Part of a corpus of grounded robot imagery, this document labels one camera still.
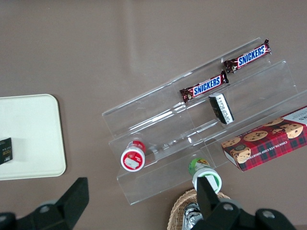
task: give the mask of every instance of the clear acrylic stand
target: clear acrylic stand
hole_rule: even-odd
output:
[[[212,167],[226,163],[228,160],[219,149],[220,140],[267,117],[268,108],[297,94],[287,63],[271,65],[270,56],[266,55],[236,74],[229,73],[229,84],[188,104],[182,102],[180,89],[218,75],[224,60],[236,58],[262,42],[258,38],[103,113],[114,138],[109,144],[119,162],[130,141],[139,139],[147,148],[143,169],[128,172],[121,168],[118,173],[118,182],[130,204],[191,180],[187,168],[195,157],[205,157]],[[225,95],[235,122],[225,126],[216,119],[208,101],[213,92]]]

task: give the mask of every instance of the small black package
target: small black package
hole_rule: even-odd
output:
[[[209,101],[216,117],[225,125],[234,121],[228,103],[222,93],[213,93],[209,95]]]
[[[13,159],[11,138],[0,139],[0,165]]]

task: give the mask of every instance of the brown table surface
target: brown table surface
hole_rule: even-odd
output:
[[[101,114],[257,37],[270,39],[271,61],[285,59],[304,90],[306,9],[301,0],[1,0],[0,96],[57,98],[67,169],[0,181],[0,212],[21,217],[86,176],[90,202],[75,229],[166,229],[191,182],[128,205]],[[222,192],[247,212],[273,208],[307,229],[306,163],[301,148],[247,172],[231,163],[217,171]]]

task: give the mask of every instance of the white label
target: white label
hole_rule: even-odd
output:
[[[213,175],[207,175],[206,178],[207,178],[207,180],[209,181],[209,183],[210,183],[212,189],[213,189],[214,191],[216,191],[219,187],[218,187],[217,184],[216,184],[216,181],[215,181],[214,176],[213,176]]]
[[[237,166],[237,165],[236,165],[236,162],[235,162],[235,159],[233,159],[227,152],[224,151],[224,153],[225,153],[225,156],[226,156],[235,166]]]
[[[222,111],[223,117],[225,118],[226,124],[233,122],[234,120],[231,117],[230,110],[227,106],[226,100],[222,94],[216,97],[217,103]]]
[[[285,116],[284,119],[307,125],[307,107]]]
[[[125,164],[127,166],[129,166],[130,168],[136,169],[140,164],[137,163],[136,161],[130,159],[130,158],[126,158],[125,159]]]

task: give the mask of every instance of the white tray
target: white tray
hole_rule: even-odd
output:
[[[59,176],[66,169],[59,108],[49,94],[0,98],[0,139],[12,138],[13,160],[0,180]]]

